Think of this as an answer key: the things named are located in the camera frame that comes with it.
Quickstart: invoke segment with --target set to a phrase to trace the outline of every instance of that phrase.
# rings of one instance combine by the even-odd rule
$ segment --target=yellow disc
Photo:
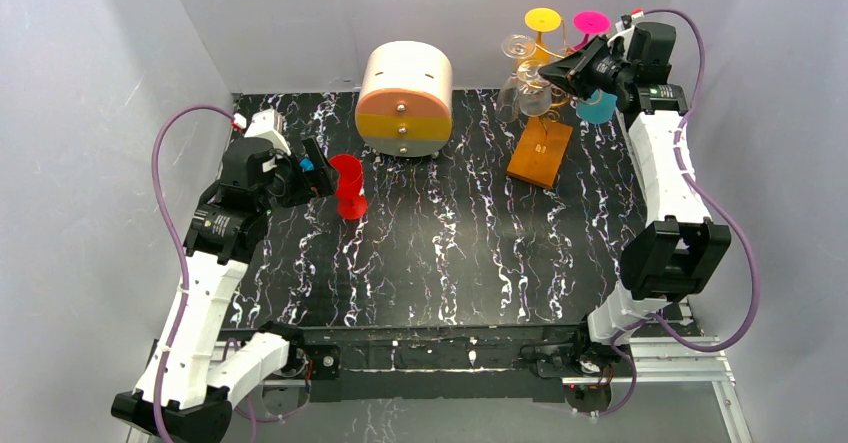
[[[559,28],[562,17],[550,8],[534,8],[524,15],[524,23],[533,31],[547,33]]]

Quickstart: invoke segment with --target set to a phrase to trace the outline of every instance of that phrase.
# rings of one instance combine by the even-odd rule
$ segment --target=white panel
[[[642,197],[648,213],[645,226],[674,216],[679,223],[701,224],[710,213],[701,197],[689,188],[677,166],[674,137],[681,117],[676,111],[641,114],[627,132],[627,149],[634,160]],[[695,178],[689,159],[686,131],[680,139],[680,155],[687,171]]]
[[[673,6],[691,13],[707,44],[705,93],[689,127],[698,182],[743,225],[763,273],[758,318],[727,351],[751,434],[844,441],[846,383],[837,362],[848,356],[848,0]],[[694,44],[679,28],[672,76],[691,92]],[[692,305],[708,331],[726,338],[749,298],[735,240]]]
[[[669,302],[665,298],[634,300],[630,291],[619,281],[604,303],[589,313],[589,336],[596,343],[626,345],[636,329],[622,333],[613,342],[612,338],[619,330],[624,330],[637,321],[646,319],[645,315],[648,313],[656,312],[668,305]]]
[[[233,291],[247,272],[245,263],[230,260],[226,265],[219,265],[216,255],[200,251],[187,260],[190,279],[188,304],[177,337],[171,345],[166,374],[162,380],[161,400],[177,401],[180,409],[200,405],[206,399],[206,376],[221,323]],[[151,403],[154,401],[159,360],[181,301],[182,292],[175,292],[168,320],[159,336],[160,344],[135,385],[135,390],[143,391],[144,400]]]
[[[151,190],[165,119],[231,97],[179,0],[0,0],[4,441],[124,441],[109,416],[179,279]],[[162,155],[184,232],[229,125],[175,125]]]
[[[233,348],[226,361],[209,371],[209,386],[230,389],[227,400],[238,405],[271,373],[286,366],[289,342],[272,333],[254,333],[247,345]]]
[[[246,93],[352,89],[371,52],[383,43],[417,40],[442,50],[456,88],[500,88],[510,68],[500,50],[526,33],[524,13],[579,11],[611,18],[670,0],[182,0],[229,88]],[[550,46],[557,45],[551,36]]]
[[[182,0],[227,87],[350,89],[357,79],[336,0]]]

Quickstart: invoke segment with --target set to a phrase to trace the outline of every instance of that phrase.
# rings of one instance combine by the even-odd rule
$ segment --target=blue cup
[[[616,100],[615,95],[595,90],[591,98],[577,102],[577,116],[586,123],[603,125],[610,121],[612,115],[615,114]]]

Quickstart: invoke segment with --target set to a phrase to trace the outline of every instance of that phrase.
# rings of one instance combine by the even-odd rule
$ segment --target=cable
[[[221,180],[215,180],[209,185],[203,193],[200,194],[200,198],[197,200],[197,206],[209,204],[209,200],[211,200],[216,193],[218,193],[218,188],[221,186]]]
[[[258,433],[258,428],[256,425],[256,408],[253,407],[253,400],[250,397],[245,398],[247,400],[247,411],[250,413],[250,441],[251,443],[256,443],[256,434]]]
[[[183,290],[180,296],[180,303],[177,306],[177,313],[174,316],[174,322],[171,325],[171,331],[168,332],[168,336],[165,338],[165,346],[162,350],[162,356],[159,358],[159,367],[156,369],[156,379],[153,383],[153,420],[156,423],[156,431],[159,433],[159,437],[162,438],[165,443],[174,443],[174,439],[171,438],[171,435],[168,433],[168,429],[165,427],[165,420],[162,416],[162,383],[165,380],[165,370],[168,365],[168,357],[171,354],[171,345],[174,344],[174,340],[177,337],[177,331],[180,328],[180,323],[183,321],[186,306],[188,306],[189,279],[188,261],[186,260],[185,251],[183,251],[183,242],[180,235],[177,233],[177,228],[174,226],[174,220],[171,219],[171,214],[168,212],[168,207],[165,205],[165,197],[162,193],[162,182],[159,175],[159,152],[162,149],[162,141],[165,139],[165,134],[171,126],[186,113],[191,113],[192,111],[197,110],[214,111],[227,117],[231,122],[234,121],[232,114],[218,108],[217,106],[195,105],[184,108],[174,114],[174,116],[162,125],[162,129],[160,129],[159,133],[156,135],[156,141],[153,142],[153,155],[150,160],[150,170],[153,175],[153,194],[156,196],[156,204],[159,206],[159,212],[162,214],[162,219],[165,221],[165,226],[168,228],[168,233],[171,235],[171,241],[174,243],[174,248],[177,250],[177,257],[180,260],[180,274],[182,275],[180,285]]]
[[[683,131],[686,129],[686,126],[689,124],[689,120],[692,118],[692,115],[695,113],[695,110],[698,108],[698,97],[701,95],[701,83],[704,79],[704,68],[705,68],[705,59],[706,59],[706,49],[704,47],[704,39],[701,37],[701,32],[698,30],[698,26],[689,17],[686,13],[668,9],[661,8],[651,11],[646,11],[646,15],[655,14],[655,13],[670,13],[673,15],[677,15],[683,18],[686,23],[689,24],[689,27],[692,28],[692,33],[695,34],[695,41],[698,44],[698,57],[700,62],[698,64],[698,76],[695,79],[695,89],[692,92],[692,102],[689,106],[689,111],[683,118],[680,120],[680,124],[677,126],[679,131],[675,132],[674,135],[674,157],[677,160],[677,167],[680,169],[681,174],[683,175],[683,179],[686,180],[686,183],[692,188],[695,193],[701,196],[704,201],[707,202],[713,209],[715,209],[716,213],[721,215],[724,218],[724,221],[727,222],[728,226],[733,229],[733,232],[736,233],[736,236],[739,237],[739,241],[742,243],[742,248],[745,250],[745,257],[748,259],[748,269],[751,272],[751,303],[748,306],[748,313],[745,315],[745,319],[742,322],[742,325],[739,327],[736,332],[730,336],[726,341],[719,343],[717,345],[698,345],[692,342],[687,341],[682,336],[680,336],[673,328],[668,324],[668,322],[656,313],[651,313],[648,316],[656,320],[663,329],[677,342],[681,345],[700,352],[710,353],[716,351],[722,351],[731,346],[735,345],[739,340],[748,333],[748,330],[751,328],[751,325],[754,323],[754,318],[757,316],[757,310],[760,306],[760,291],[761,291],[761,281],[760,281],[760,269],[759,264],[757,263],[757,255],[754,252],[753,245],[751,245],[751,241],[748,239],[748,236],[742,231],[742,228],[736,222],[736,220],[731,217],[727,211],[721,207],[707,192],[701,188],[696,182],[695,179],[692,178],[692,175],[689,174],[689,169],[686,167],[686,163],[683,161],[683,153],[680,150],[679,143],[682,138]]]
[[[230,351],[230,345],[233,345],[233,348],[238,350],[238,341],[235,338],[227,339],[227,342],[224,343],[224,354],[221,355],[221,361],[225,361],[227,359],[227,352]]]
[[[304,383],[306,383],[307,401],[308,401],[309,395],[312,394],[312,365],[313,365],[312,360],[309,360],[309,370],[307,370],[306,377],[303,380]]]
[[[551,55],[551,56],[556,56],[557,58],[560,58],[560,59],[565,58],[565,56],[563,56],[563,55],[558,55],[558,54],[554,53],[553,51],[548,50],[547,48],[545,48],[544,46],[542,46],[542,45],[540,45],[540,44],[538,44],[538,43],[536,43],[536,49],[542,50],[542,51],[544,51],[545,53],[547,53],[547,54],[549,54],[549,55]]]
[[[612,335],[612,339],[610,340],[610,348],[612,348],[612,351],[616,352],[616,354],[618,354],[618,356],[620,356],[621,359],[626,361],[627,365],[630,366],[630,372],[633,373],[633,379],[630,380],[630,387],[627,388],[627,393],[624,394],[624,398],[622,398],[621,401],[616,403],[614,406],[607,408],[606,410],[588,413],[589,416],[611,415],[616,411],[620,410],[622,407],[624,407],[624,405],[626,405],[627,402],[630,401],[630,397],[633,396],[633,392],[636,390],[636,364],[633,363],[633,359],[630,358],[627,353],[621,351],[621,349],[619,349],[619,347],[616,346],[615,343],[618,341],[619,338],[621,338],[622,335],[624,335],[628,331],[641,328],[642,325],[645,324],[645,321],[646,320],[639,320],[636,323],[625,326],[624,329],[618,330],[617,332],[615,332],[614,335]]]
[[[299,369],[299,370],[295,371],[294,373],[292,373],[291,371],[288,371],[288,372],[285,372],[285,373],[280,372],[280,375],[281,375],[283,378],[294,378],[294,377],[296,377],[296,376],[300,376],[300,375],[302,375],[302,374],[306,371],[306,368],[307,368],[308,366],[309,366],[309,360],[307,360],[306,358],[303,358],[303,364],[302,364],[302,365],[300,365],[300,369]]]
[[[537,355],[539,355],[539,352],[536,351],[536,348],[538,348],[540,346],[559,346],[559,345],[565,345],[565,344],[568,344],[568,343],[569,343],[568,341],[562,341],[562,342],[559,342],[559,343],[555,343],[555,342],[526,343],[524,345],[521,345],[521,347],[518,348],[518,357],[522,360],[527,361],[527,369],[530,370],[530,373],[532,373],[533,376],[535,376],[536,378],[539,378],[541,380],[561,380],[562,377],[559,377],[559,376],[542,376],[542,375],[539,374],[538,368],[536,368],[536,363],[540,360],[541,361],[546,361],[546,360],[544,360],[543,358],[539,358],[537,356]],[[526,356],[524,356],[524,348],[530,348],[530,347],[533,348],[533,355],[532,355],[531,358],[527,358]]]
[[[610,370],[610,374],[607,377],[607,381],[604,382],[604,377],[607,374],[607,369]],[[598,388],[606,388],[607,386],[609,386],[610,383],[612,383],[612,377],[613,377],[613,365],[610,364],[610,365],[605,366],[604,369],[601,370],[601,376],[598,378],[598,383],[595,384],[595,386],[597,386]]]

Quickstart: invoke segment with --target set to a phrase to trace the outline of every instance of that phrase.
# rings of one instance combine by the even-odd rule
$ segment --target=pink disc
[[[609,30],[609,18],[597,11],[583,11],[574,16],[574,26],[587,35],[600,35]]]

